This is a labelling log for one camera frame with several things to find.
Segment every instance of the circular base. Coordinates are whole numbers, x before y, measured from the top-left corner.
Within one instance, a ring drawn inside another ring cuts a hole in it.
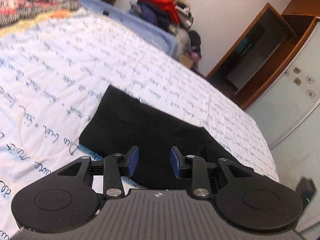
[[[294,191],[262,176],[233,179],[218,192],[215,204],[230,223],[256,232],[287,230],[302,211]]]
[[[99,204],[95,191],[75,177],[48,175],[19,191],[11,210],[21,227],[60,233],[88,222]]]

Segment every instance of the blue bedsheet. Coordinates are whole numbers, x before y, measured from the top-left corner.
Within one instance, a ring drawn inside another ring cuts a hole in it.
[[[89,8],[97,13],[103,13],[104,10],[109,11],[109,17],[121,22],[146,42],[161,49],[170,57],[174,57],[177,51],[178,42],[175,36],[161,30],[160,28],[139,19],[136,16],[128,14],[118,8],[100,0],[78,0],[84,7]]]

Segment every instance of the logo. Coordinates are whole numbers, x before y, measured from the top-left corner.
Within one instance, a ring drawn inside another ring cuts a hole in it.
[[[157,198],[161,198],[161,197],[163,197],[164,195],[161,193],[161,192],[157,192],[156,194],[155,194],[155,196],[157,197]]]

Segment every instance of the cardboard box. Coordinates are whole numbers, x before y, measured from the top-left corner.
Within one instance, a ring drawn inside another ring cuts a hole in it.
[[[188,53],[185,53],[181,56],[180,63],[183,64],[188,69],[191,69],[191,67],[194,64],[194,62],[189,58]]]

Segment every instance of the black cloth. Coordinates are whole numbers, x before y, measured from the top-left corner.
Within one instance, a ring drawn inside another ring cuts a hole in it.
[[[166,32],[169,32],[169,26],[171,24],[171,21],[169,17],[163,17],[161,15],[158,16],[157,26],[161,29],[163,29]]]
[[[228,158],[239,163],[203,128],[196,127],[109,86],[94,117],[79,138],[80,144],[105,157],[126,154],[139,147],[139,162],[132,179],[149,189],[189,188],[190,179],[176,179],[170,148],[196,155],[207,162]]]

